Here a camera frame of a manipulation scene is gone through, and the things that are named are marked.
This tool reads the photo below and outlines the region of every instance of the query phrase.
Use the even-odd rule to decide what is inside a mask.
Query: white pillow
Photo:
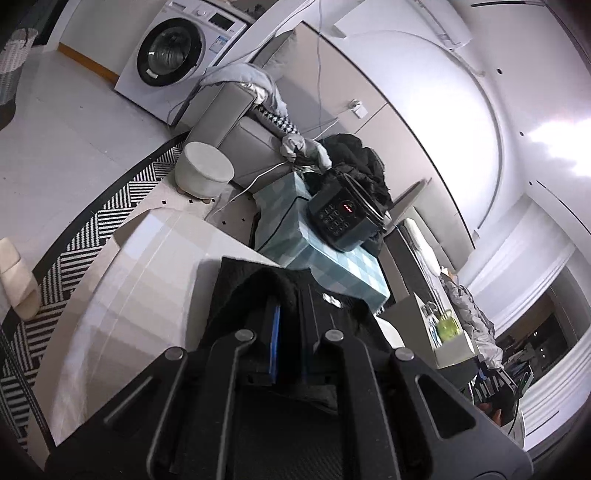
[[[437,260],[437,256],[431,248],[431,245],[429,245],[425,240],[425,237],[423,237],[417,223],[412,218],[406,218],[404,219],[404,226],[406,227],[410,238],[413,240],[414,246],[423,257],[429,271],[436,277],[441,275],[441,265]]]

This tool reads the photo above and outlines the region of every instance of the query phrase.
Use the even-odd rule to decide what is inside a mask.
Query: washing machine
[[[146,30],[115,90],[170,124],[205,70],[247,27],[207,2],[169,1]]]

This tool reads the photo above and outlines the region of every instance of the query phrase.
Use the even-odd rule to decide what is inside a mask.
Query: black and white striped rug
[[[27,323],[10,310],[2,324],[31,386],[72,292],[113,232],[174,168],[186,136],[173,138],[114,182],[78,215],[33,269],[41,287],[41,310]],[[1,352],[0,365],[0,414],[26,449],[29,405]]]

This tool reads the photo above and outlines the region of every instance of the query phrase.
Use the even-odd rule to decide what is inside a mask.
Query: houndstooth pillow
[[[300,134],[297,127],[291,123],[290,119],[286,116],[276,115],[262,105],[257,105],[252,111],[261,125],[277,135],[280,139],[287,134]]]

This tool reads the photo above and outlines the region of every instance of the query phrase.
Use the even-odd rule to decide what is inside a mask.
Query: white table
[[[190,213],[148,213],[100,280],[69,343],[53,405],[44,409],[57,443],[169,346],[197,346],[222,257],[276,265]]]

